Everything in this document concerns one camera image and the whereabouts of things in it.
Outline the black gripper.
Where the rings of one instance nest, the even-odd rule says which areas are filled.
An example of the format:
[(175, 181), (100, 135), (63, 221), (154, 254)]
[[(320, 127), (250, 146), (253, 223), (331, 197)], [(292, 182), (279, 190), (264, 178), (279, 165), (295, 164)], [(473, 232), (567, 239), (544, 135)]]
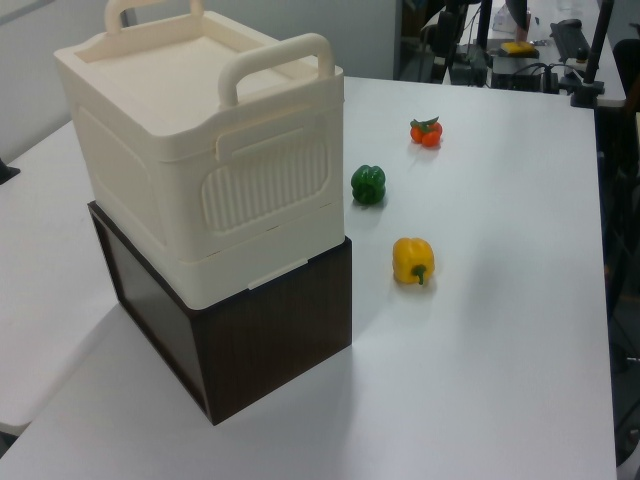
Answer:
[[(454, 41), (455, 28), (456, 14), (448, 10), (443, 10), (438, 17), (432, 48), (449, 49)], [(452, 64), (454, 57), (455, 46), (451, 46), (446, 57), (446, 64)], [(435, 64), (444, 64), (444, 55), (441, 52), (435, 54)]]

